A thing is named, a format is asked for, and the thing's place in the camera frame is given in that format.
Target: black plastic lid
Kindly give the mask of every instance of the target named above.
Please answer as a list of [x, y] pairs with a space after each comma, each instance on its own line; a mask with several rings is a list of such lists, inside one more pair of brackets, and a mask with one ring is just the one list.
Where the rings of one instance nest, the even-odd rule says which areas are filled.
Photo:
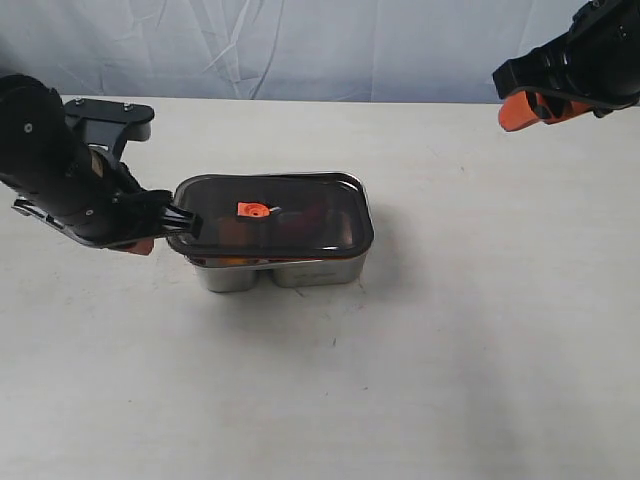
[[203, 220], [198, 238], [168, 239], [190, 258], [353, 258], [373, 241], [362, 186], [342, 173], [202, 175], [175, 203]]

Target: stainless steel container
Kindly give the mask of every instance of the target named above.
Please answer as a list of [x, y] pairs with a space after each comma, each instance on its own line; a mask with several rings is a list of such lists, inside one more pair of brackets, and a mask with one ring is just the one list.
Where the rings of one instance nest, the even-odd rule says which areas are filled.
[[[283, 183], [273, 183], [279, 179]], [[206, 186], [207, 201], [186, 201], [188, 186], [202, 181], [208, 182], [199, 184], [201, 190]], [[211, 193], [228, 187], [229, 181], [234, 187], [231, 193]], [[253, 192], [245, 188], [248, 181], [259, 194], [247, 193]], [[297, 189], [298, 196], [289, 188]], [[246, 205], [243, 202], [251, 195], [265, 198], [262, 201], [271, 207], [266, 221], [262, 217], [244, 221], [230, 215], [234, 202]], [[276, 285], [285, 288], [349, 283], [360, 276], [373, 241], [364, 188], [343, 173], [196, 177], [178, 187], [176, 202], [204, 217], [205, 233], [204, 239], [202, 235], [173, 238], [169, 244], [194, 265], [204, 288], [217, 293], [253, 288], [260, 271], [268, 272]], [[231, 206], [219, 207], [217, 202]], [[212, 209], [222, 213], [211, 214]]]

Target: robotic arm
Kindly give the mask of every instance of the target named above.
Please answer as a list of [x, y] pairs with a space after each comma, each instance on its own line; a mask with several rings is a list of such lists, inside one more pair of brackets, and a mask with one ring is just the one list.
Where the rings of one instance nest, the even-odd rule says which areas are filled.
[[586, 112], [601, 118], [640, 100], [640, 0], [591, 0], [567, 33], [493, 74], [507, 131]]
[[76, 99], [24, 75], [0, 78], [0, 181], [13, 208], [76, 242], [148, 254], [153, 239], [198, 235], [200, 219], [172, 205], [166, 190], [145, 190], [120, 157], [145, 141], [153, 109]]

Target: transparent lid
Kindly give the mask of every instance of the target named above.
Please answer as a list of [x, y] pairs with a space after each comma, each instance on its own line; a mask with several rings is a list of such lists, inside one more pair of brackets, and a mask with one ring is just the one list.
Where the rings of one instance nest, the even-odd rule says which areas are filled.
[[169, 239], [194, 258], [351, 258], [373, 241], [362, 186], [346, 174], [203, 175], [175, 203], [202, 218], [197, 238]]

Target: white table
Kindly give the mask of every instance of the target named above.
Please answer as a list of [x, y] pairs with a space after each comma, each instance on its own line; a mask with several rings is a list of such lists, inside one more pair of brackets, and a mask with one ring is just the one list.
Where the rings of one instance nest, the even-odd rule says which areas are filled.
[[640, 110], [136, 101], [145, 186], [348, 171], [374, 248], [360, 284], [219, 296], [2, 188], [0, 478], [640, 477]]

